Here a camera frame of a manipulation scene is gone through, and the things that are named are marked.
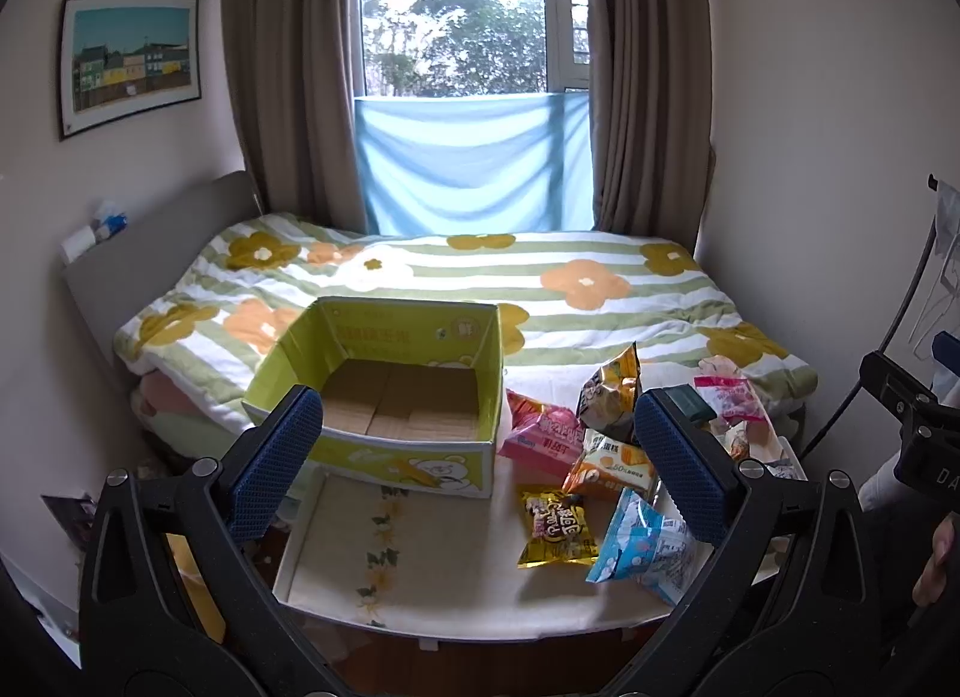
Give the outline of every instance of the flower pattern on tray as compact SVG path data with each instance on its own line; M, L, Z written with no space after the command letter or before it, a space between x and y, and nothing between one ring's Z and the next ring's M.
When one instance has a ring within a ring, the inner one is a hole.
M380 617L380 598L391 589L394 584L394 573L400 551L392 548L394 544L394 525L402 517L403 499L409 495L406 489L390 489L380 487L380 504L378 515L373 515L373 550L367 552L367 584L358 587L356 592L360 597L359 607L364 623L378 629L385 629L387 625Z

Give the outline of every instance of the orange flower pattern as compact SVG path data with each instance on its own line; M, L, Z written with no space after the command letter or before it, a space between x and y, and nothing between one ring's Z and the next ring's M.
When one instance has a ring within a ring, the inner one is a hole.
M447 237L448 243L454 250L479 250L488 247L491 250L502 250L517 241L513 234L462 234L457 237Z
M503 355L511 356L523 348L523 334L517 328L530 318L530 313L515 304L497 304L500 310L500 332L503 342Z
M216 307L198 307L195 304L176 304L163 315L147 315L140 322L137 342L133 347L133 356L140 355L144 345L173 344L178 339L186 339L193 334L197 323L216 318Z
M541 274L541 285L566 295L574 310L599 310L607 299L630 295L630 283L597 261L577 259Z
M640 255L647 260L648 270L664 277L675 277L685 271L700 271L697 262L685 248L669 241L642 244Z
M298 310L288 307L271 310L260 299L247 299L224 320L224 329L240 342L253 345L257 353L265 356L298 317Z
M345 264L353 258L353 256L363 248L364 246L362 246L362 244L348 244L347 246L341 247L339 244L329 243L328 241L318 241L318 243L310 247L310 252L307 253L306 256L306 262L317 265L317 267L322 267L326 264L333 264L335 267L339 267L339 265Z
M299 244L284 244L272 234L254 231L248 237L235 238L229 246L229 270L274 270L299 256Z
M731 329L698 328L697 331L707 337L707 351L712 356L726 356L741 369L756 363L765 353L781 360L790 355L751 323L740 323Z

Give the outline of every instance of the cable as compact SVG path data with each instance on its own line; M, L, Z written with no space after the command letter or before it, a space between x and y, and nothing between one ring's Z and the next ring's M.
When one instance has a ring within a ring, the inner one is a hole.
M901 302L899 310L896 311L896 317L894 322L890 324L890 328L887 329L886 336L883 338L883 342L880 342L880 347L877 348L877 351L880 353L885 353L887 346L890 344L890 340L894 339L894 334L896 334L896 329L899 329L901 321L904 320L904 315L906 315L906 310L910 307L910 302L913 301L913 296L917 292L917 286L920 284L920 277L923 277L923 270L926 268L926 263L930 260L930 252L933 251L933 241L937 237L937 224L936 220L930 223L930 232L926 235L926 243L923 246L923 253L920 254L920 262L917 264L917 269L913 273L913 279L910 280L910 286L906 289L906 295L904 295L904 300ZM860 392L860 380L856 381L856 385L851 388L850 393L847 394L843 402L840 403L840 406L836 409L831 416L829 421L824 424L822 428L816 435L813 436L813 439L805 446L803 450L800 450L799 459L801 462L805 460L806 457L813 452L813 449L817 447L823 438L827 436L827 432L833 427L833 424L836 423L841 415L846 411L850 403L856 398L856 395Z

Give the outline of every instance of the green cardboard box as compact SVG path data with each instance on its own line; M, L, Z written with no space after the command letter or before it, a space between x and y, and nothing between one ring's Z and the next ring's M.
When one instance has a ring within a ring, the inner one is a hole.
M291 385L323 399L310 459L384 486L490 497L503 395L495 305L323 296L253 376L261 423Z

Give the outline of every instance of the yellow snack bag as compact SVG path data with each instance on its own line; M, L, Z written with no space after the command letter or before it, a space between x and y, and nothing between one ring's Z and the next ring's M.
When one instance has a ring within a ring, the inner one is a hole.
M518 567L539 567L551 561L592 564L597 559L597 544L587 529L583 503L579 496L558 489L525 486L520 502L530 523L527 542Z
M577 417L591 429L629 442L634 434L634 405L639 391L640 363L637 346L632 344L584 383Z

